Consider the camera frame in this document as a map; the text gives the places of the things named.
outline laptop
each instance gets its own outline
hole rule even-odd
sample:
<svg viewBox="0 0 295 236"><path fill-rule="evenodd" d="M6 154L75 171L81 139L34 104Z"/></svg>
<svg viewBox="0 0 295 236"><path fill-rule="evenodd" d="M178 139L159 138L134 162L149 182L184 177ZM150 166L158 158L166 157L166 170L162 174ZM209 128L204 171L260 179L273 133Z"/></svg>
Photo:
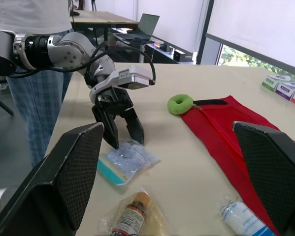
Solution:
<svg viewBox="0 0 295 236"><path fill-rule="evenodd" d="M150 40L156 28L159 16L143 14L139 21L138 29L130 33L117 33L116 35L125 40Z"/></svg>

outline window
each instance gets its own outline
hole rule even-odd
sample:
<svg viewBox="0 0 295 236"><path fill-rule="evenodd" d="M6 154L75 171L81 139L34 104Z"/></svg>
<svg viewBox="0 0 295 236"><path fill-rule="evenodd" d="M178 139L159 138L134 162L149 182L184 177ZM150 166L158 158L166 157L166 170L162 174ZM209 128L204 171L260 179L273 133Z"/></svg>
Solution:
<svg viewBox="0 0 295 236"><path fill-rule="evenodd" d="M242 53L234 48L223 45L221 56L218 61L218 65L228 66L258 66L264 67L278 75L289 75L292 79L295 79L295 75L282 70L274 65L265 63L257 58L254 58L248 54Z"/></svg>

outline table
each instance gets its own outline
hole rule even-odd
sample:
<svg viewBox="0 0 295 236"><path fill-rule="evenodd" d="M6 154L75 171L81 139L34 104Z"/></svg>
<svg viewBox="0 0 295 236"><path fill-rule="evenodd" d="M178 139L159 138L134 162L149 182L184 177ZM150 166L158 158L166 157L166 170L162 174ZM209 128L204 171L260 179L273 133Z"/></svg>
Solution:
<svg viewBox="0 0 295 236"><path fill-rule="evenodd" d="M116 63L124 68L133 63ZM137 64L149 68L149 64ZM77 236L97 236L98 221L122 199L148 186L172 227L172 235L199 236L234 233L220 219L216 203L226 194L237 196L204 144L180 117L169 114L166 103L173 95L189 94L195 100L232 95L266 117L295 140L295 104L261 86L264 68L155 64L156 85L129 90L145 131L145 147L161 163L138 176L128 188L117 188L97 173L91 197ZM49 152L58 138L76 126L94 122L89 88L75 73L57 120ZM120 138L129 134L116 119ZM102 141L101 152L111 147Z"/></svg>
<svg viewBox="0 0 295 236"><path fill-rule="evenodd" d="M82 28L103 28L104 40L108 40L109 28L129 28L135 29L138 26L137 21L112 14L107 11L76 11L80 15L74 16L74 24Z"/></svg>

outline green donut toy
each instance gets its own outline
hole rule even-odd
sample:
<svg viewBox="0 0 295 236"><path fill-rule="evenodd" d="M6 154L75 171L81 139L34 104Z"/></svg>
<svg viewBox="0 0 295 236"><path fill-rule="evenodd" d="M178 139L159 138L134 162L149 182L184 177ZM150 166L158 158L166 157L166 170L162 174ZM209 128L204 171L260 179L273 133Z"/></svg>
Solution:
<svg viewBox="0 0 295 236"><path fill-rule="evenodd" d="M169 99L167 103L168 111L174 115L181 115L190 110L193 99L186 94L179 94Z"/></svg>

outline clear plastic bag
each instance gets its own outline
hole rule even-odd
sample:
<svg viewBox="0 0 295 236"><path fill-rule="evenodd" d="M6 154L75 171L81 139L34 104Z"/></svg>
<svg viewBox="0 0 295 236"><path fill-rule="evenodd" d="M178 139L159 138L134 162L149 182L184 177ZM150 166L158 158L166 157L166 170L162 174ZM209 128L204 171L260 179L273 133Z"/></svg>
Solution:
<svg viewBox="0 0 295 236"><path fill-rule="evenodd" d="M219 203L222 220L240 236L275 236L275 233L265 225L237 197L225 197Z"/></svg>
<svg viewBox="0 0 295 236"><path fill-rule="evenodd" d="M160 162L136 141L120 144L108 154L101 154L98 170L113 184L124 185L138 172Z"/></svg>
<svg viewBox="0 0 295 236"><path fill-rule="evenodd" d="M98 233L101 235L112 235L113 229L118 225L118 220L122 217L122 214L126 210L127 206L131 204L138 193L143 192L148 194L144 189L133 194L132 196L120 201L107 215L105 215L99 222ZM135 232L134 235L138 236L170 236L171 230L168 227L167 222L161 210L151 194L148 194L150 200L146 207L146 217L143 222L142 228L139 232Z"/></svg>

